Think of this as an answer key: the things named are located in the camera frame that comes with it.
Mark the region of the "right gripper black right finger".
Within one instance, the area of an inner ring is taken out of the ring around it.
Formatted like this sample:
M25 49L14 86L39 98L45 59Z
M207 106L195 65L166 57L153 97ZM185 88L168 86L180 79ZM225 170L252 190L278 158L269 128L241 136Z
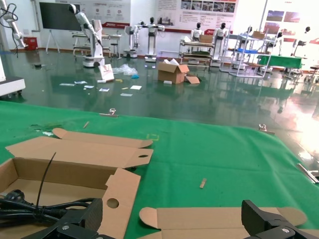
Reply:
M241 204L241 221L250 239L317 239L291 224L283 216L259 209L252 201Z

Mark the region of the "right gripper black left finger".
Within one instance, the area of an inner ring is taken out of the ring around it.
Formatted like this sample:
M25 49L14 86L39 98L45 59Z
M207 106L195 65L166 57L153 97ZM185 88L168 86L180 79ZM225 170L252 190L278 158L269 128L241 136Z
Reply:
M26 239L104 239L98 229L103 217L102 199L94 199L82 210L68 211L53 226L28 235Z

